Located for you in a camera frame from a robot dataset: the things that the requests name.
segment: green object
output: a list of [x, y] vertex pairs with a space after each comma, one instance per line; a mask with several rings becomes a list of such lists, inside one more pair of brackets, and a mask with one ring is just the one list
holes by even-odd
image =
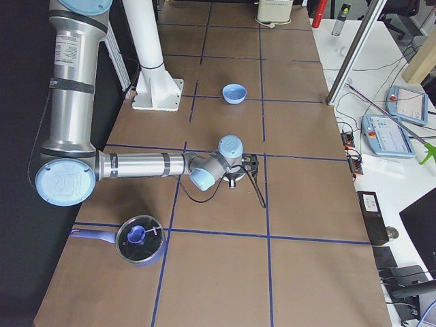
[[424, 146], [429, 150], [427, 153], [427, 156], [424, 158], [424, 160], [422, 160], [420, 162], [420, 165], [423, 165], [427, 162], [427, 160], [429, 160], [431, 157], [433, 157], [433, 159], [436, 162], [436, 147], [434, 147], [433, 145], [431, 145], [430, 143], [426, 143], [424, 144]]

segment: sticker label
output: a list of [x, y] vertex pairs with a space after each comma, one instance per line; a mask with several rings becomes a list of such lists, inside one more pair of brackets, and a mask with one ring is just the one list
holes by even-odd
[[77, 67], [80, 48], [80, 38], [68, 35], [56, 36], [54, 49], [54, 64]]
[[369, 212], [378, 212], [377, 203], [375, 202], [375, 197], [369, 194], [363, 194], [363, 202], [365, 204], [365, 209]]

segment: small blue bowl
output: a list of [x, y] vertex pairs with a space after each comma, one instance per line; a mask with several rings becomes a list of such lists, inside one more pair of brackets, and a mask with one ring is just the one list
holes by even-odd
[[242, 85], [229, 84], [223, 88], [223, 96], [229, 104], [240, 104], [247, 96], [247, 90]]

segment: blue joint cap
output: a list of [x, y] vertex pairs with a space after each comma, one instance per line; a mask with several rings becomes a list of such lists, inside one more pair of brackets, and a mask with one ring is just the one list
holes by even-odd
[[66, 8], [80, 15], [96, 16], [107, 12], [112, 0], [59, 0]]
[[36, 189], [45, 201], [56, 206], [73, 206], [94, 190], [94, 171], [85, 162], [62, 158], [43, 165], [36, 174]]
[[213, 175], [204, 168], [194, 168], [189, 177], [192, 183], [202, 191], [206, 191], [209, 187], [215, 184], [215, 178]]
[[238, 136], [226, 135], [220, 139], [218, 151], [224, 157], [236, 159], [243, 154], [243, 143]]

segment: wooden block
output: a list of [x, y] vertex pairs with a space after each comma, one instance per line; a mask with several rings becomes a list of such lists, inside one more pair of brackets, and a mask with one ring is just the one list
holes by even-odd
[[427, 74], [436, 66], [436, 31], [422, 45], [409, 66], [403, 72], [408, 83], [421, 83]]

